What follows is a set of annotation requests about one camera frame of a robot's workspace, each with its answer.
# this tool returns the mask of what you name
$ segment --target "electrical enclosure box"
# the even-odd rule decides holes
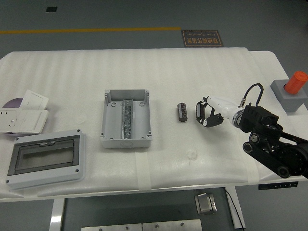
[[[101,141],[105,148],[150,147],[148,90],[105,90]]]

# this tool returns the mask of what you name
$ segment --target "table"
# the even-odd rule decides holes
[[[242,150],[248,134],[227,120],[204,128],[195,105],[215,95],[239,102],[260,82],[260,106],[280,117],[284,131],[308,139],[303,106],[289,114],[270,89],[287,79],[276,56],[246,48],[140,49],[12,52],[0,60],[1,103],[27,89],[50,99],[43,133],[81,129],[86,140],[86,176],[12,191],[5,184],[13,138],[0,135],[0,201],[39,200],[115,193],[213,188],[305,180],[280,179]],[[105,149],[100,142],[105,89],[150,92],[152,145],[148,149]],[[247,101],[256,100],[252,91]],[[187,105],[188,121],[177,120],[176,106]]]

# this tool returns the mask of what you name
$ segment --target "black cable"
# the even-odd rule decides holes
[[[246,97],[247,97],[249,91],[251,90],[251,88],[253,88],[253,87],[255,87],[255,86],[259,86],[260,89],[261,89],[260,94],[259,94],[259,97],[258,97],[257,102],[256,102],[256,107],[257,107],[258,104],[259,104],[259,102],[260,102],[260,100],[261,100],[261,97],[262,97],[262,94],[263,94],[263,90],[264,90],[264,89],[263,89],[263,86],[262,86],[260,83],[255,83],[255,84],[251,85],[250,88],[248,88],[248,90],[246,91],[246,93],[245,93],[243,99],[246,99]]]
[[[225,189],[225,191],[226,191],[226,193],[229,195],[229,197],[230,197],[230,199],[231,199],[231,201],[232,201],[232,204],[233,204],[233,206],[234,206],[234,208],[235,208],[235,211],[236,211],[236,213],[237,213],[237,216],[238,216],[238,218],[239,218],[239,220],[240,220],[242,229],[245,230],[245,229],[244,229],[244,226],[243,226],[243,223],[242,223],[242,221],[241,221],[240,215],[239,215],[239,213],[238,213],[238,211],[237,211],[237,209],[236,209],[236,206],[235,206],[235,204],[234,204],[234,202],[233,202],[233,199],[232,199],[230,193],[229,193],[226,189]]]

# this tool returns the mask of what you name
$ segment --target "yellow floor line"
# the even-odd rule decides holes
[[[0,30],[0,34],[121,32],[121,31],[160,31],[160,30],[181,30],[181,28],[180,27],[133,27],[133,28],[89,28],[89,29],[51,29],[51,30]]]

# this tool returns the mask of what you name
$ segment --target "purple disc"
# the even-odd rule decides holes
[[[5,108],[16,108],[19,107],[23,98],[16,98],[8,101],[3,107]]]

